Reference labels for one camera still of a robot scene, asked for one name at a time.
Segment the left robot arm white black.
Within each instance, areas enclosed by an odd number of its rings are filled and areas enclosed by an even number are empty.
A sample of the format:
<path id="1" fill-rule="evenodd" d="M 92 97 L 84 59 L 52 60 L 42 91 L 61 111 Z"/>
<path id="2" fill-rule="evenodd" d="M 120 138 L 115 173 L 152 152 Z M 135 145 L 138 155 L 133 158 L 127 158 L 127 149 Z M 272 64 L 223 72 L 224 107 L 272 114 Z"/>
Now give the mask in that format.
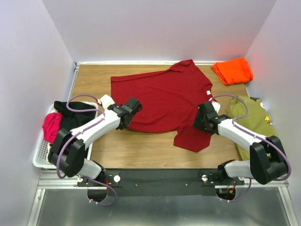
<path id="1" fill-rule="evenodd" d="M 104 182 L 103 167 L 86 158 L 85 151 L 102 135 L 113 129 L 128 127 L 133 117 L 142 110 L 142 104 L 134 97 L 118 105 L 109 95 L 96 100 L 101 109 L 99 116 L 72 130 L 58 131 L 48 154 L 48 161 L 55 165 L 59 178 L 82 176 L 94 186 Z"/>

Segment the dark red t shirt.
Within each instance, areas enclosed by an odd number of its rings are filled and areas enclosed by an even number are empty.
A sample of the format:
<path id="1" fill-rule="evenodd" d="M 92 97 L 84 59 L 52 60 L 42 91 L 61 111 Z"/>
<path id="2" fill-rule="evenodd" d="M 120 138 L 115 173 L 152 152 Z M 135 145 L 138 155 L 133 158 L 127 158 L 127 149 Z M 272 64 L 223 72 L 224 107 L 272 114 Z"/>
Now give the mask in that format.
<path id="1" fill-rule="evenodd" d="M 131 97 L 141 102 L 131 130 L 176 131 L 174 146 L 199 152 L 210 145 L 211 135 L 193 128 L 193 122 L 198 105 L 212 97 L 212 86 L 192 60 L 184 60 L 165 71 L 111 77 L 111 97 L 118 105 Z"/>

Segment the olive green t shirt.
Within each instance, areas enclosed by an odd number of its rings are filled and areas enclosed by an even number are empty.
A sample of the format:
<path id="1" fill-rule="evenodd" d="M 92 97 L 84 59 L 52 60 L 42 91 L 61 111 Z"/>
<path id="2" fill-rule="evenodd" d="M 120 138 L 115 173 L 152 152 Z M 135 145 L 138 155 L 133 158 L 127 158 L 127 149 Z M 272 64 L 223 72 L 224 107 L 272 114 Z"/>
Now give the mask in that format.
<path id="1" fill-rule="evenodd" d="M 266 137 L 276 136 L 268 112 L 262 101 L 256 97 L 238 96 L 241 101 L 233 98 L 227 109 L 227 115 L 236 119 L 236 123 Z"/>

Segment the folded orange t shirt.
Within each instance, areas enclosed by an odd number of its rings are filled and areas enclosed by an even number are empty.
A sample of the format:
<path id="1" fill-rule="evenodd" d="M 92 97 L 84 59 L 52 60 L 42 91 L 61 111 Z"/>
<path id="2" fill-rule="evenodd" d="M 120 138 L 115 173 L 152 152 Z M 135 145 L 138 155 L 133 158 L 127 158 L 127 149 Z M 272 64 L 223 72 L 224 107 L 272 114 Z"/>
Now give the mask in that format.
<path id="1" fill-rule="evenodd" d="M 212 65 L 213 71 L 224 85 L 247 83 L 253 80 L 253 73 L 244 57 Z"/>

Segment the pink garment in basket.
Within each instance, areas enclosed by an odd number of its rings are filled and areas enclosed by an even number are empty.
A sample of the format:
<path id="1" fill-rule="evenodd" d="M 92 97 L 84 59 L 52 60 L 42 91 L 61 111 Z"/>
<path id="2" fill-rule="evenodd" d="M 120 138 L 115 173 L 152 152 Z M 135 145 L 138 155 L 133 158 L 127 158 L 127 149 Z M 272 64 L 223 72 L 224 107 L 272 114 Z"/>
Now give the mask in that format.
<path id="1" fill-rule="evenodd" d="M 61 119 L 61 113 L 49 113 L 46 115 L 42 126 L 44 140 L 51 144 L 54 143 L 60 128 Z"/>

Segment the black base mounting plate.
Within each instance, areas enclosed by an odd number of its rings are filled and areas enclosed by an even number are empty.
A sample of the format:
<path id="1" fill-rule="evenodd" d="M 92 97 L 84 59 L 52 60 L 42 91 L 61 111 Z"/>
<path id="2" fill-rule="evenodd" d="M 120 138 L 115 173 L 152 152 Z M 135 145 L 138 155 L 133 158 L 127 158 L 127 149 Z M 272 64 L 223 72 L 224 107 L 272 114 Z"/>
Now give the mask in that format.
<path id="1" fill-rule="evenodd" d="M 125 196 L 215 196 L 216 189 L 243 186 L 238 178 L 226 178 L 218 169 L 107 169 L 100 177 Z"/>

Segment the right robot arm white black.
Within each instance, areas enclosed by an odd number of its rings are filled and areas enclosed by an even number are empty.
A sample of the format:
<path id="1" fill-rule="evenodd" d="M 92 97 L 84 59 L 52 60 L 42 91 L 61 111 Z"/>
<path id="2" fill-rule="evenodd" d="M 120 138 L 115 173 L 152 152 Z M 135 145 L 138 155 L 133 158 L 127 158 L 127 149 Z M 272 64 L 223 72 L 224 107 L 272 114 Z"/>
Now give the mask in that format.
<path id="1" fill-rule="evenodd" d="M 219 166 L 216 178 L 223 185 L 238 177 L 254 179 L 265 185 L 286 180 L 291 175 L 292 167 L 278 137 L 255 133 L 227 115 L 218 115 L 212 101 L 198 105 L 193 127 L 211 135 L 224 136 L 248 151 L 248 160 L 229 161 Z"/>

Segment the black garment in basket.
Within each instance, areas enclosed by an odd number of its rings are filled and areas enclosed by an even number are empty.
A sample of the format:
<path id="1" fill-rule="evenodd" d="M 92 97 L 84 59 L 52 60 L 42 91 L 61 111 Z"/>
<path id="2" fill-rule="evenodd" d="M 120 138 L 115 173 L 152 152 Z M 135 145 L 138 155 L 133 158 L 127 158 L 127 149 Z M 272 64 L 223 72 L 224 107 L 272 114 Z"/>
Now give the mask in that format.
<path id="1" fill-rule="evenodd" d="M 95 111 L 83 113 L 73 112 L 67 109 L 66 102 L 55 101 L 54 108 L 56 110 L 55 113 L 62 114 L 59 130 L 72 130 L 92 121 L 95 118 Z M 52 144 L 48 142 L 48 153 L 50 153 L 51 145 Z"/>

